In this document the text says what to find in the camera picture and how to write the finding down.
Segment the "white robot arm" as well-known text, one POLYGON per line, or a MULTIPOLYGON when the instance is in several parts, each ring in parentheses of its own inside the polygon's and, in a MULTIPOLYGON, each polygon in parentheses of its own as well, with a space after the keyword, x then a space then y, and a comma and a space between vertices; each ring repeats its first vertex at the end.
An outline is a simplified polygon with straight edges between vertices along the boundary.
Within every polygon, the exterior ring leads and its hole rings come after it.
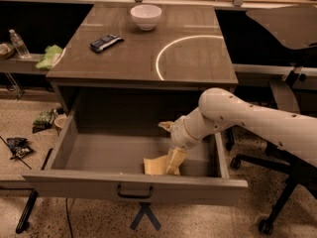
POLYGON ((222 88, 205 90, 189 114, 158 125, 170 133, 174 146, 186 150, 208 135, 241 126, 317 167, 316 118, 251 104, 222 88))

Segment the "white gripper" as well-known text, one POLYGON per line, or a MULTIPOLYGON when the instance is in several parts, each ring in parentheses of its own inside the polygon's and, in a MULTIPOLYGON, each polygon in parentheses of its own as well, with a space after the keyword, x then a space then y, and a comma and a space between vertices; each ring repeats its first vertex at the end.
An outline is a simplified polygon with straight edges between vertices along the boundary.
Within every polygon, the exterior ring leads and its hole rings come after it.
POLYGON ((187 153, 183 149, 191 149, 198 144, 186 130, 185 117, 181 116, 174 122, 162 121, 158 123, 160 128, 170 132, 172 143, 179 148, 169 149, 167 153, 165 172, 168 175, 177 175, 180 165, 185 161, 187 153))

